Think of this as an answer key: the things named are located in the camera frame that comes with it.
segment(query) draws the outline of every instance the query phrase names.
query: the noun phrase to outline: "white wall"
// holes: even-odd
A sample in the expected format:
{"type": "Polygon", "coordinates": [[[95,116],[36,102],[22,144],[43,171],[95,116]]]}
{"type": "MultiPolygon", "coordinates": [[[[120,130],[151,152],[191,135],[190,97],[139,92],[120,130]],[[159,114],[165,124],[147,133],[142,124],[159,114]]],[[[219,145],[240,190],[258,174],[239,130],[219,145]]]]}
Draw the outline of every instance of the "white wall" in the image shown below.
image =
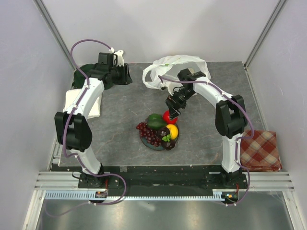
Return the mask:
{"type": "Polygon", "coordinates": [[[32,0],[0,7],[0,229],[21,229],[72,69],[32,0]]]}
{"type": "Polygon", "coordinates": [[[307,2],[288,1],[249,72],[307,215],[307,2]]]}
{"type": "MultiPolygon", "coordinates": [[[[126,62],[188,54],[245,61],[278,0],[43,0],[67,47],[85,38],[126,51],[126,62]]],[[[76,48],[95,63],[101,45],[76,48]]]]}

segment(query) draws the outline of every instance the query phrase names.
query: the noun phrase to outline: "bunch of red grapes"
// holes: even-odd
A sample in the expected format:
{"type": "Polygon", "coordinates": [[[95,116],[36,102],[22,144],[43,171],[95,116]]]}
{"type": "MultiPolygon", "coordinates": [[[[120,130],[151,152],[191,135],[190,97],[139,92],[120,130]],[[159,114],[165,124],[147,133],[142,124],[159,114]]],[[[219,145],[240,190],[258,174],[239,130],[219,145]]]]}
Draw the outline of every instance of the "bunch of red grapes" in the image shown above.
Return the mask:
{"type": "Polygon", "coordinates": [[[162,140],[156,136],[157,131],[149,128],[145,122],[141,122],[136,126],[136,129],[140,132],[140,137],[145,138],[148,143],[151,145],[158,147],[161,145],[162,140]]]}

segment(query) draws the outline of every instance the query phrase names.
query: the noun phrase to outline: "lemon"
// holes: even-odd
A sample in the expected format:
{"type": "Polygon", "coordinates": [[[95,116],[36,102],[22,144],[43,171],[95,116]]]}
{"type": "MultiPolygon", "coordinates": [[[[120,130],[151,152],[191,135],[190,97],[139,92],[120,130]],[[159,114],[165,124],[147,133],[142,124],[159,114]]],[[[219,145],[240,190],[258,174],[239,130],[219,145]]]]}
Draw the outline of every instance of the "lemon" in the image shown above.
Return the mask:
{"type": "Polygon", "coordinates": [[[169,129],[169,132],[171,133],[171,139],[174,140],[178,137],[178,133],[179,133],[179,130],[178,128],[175,126],[175,125],[167,125],[166,128],[169,129]]]}

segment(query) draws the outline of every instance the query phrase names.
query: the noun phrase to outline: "folded cloth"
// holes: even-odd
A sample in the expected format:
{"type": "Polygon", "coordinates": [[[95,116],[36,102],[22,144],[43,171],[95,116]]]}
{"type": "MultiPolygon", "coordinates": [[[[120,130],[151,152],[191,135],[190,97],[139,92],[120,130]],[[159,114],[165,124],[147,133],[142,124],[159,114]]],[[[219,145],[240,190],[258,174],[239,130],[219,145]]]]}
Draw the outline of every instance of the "folded cloth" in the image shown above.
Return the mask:
{"type": "MultiPolygon", "coordinates": [[[[251,130],[244,132],[243,136],[251,136],[251,130]]],[[[241,140],[240,160],[241,164],[251,171],[279,171],[282,164],[277,149],[276,133],[257,130],[252,139],[241,140]]]]}
{"type": "MultiPolygon", "coordinates": [[[[78,94],[80,93],[81,89],[75,89],[75,90],[68,90],[66,92],[66,101],[65,101],[65,111],[72,103],[73,101],[77,98],[78,94]]],[[[88,119],[92,117],[99,117],[100,116],[100,104],[101,104],[101,98],[102,95],[100,95],[97,100],[95,101],[89,115],[88,119]]]]}

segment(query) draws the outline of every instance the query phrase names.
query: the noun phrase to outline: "folded white towel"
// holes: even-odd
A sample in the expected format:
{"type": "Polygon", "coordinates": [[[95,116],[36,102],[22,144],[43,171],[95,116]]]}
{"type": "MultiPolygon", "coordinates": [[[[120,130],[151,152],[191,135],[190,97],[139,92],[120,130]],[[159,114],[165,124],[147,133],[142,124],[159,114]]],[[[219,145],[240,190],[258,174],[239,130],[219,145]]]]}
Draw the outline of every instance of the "folded white towel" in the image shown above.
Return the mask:
{"type": "MultiPolygon", "coordinates": [[[[65,101],[65,108],[63,111],[65,111],[76,99],[81,89],[75,89],[75,90],[68,90],[66,92],[66,101],[65,101]]],[[[100,104],[101,104],[101,98],[102,95],[100,95],[97,100],[95,101],[90,114],[88,115],[88,119],[92,117],[99,117],[100,116],[100,104]]]]}

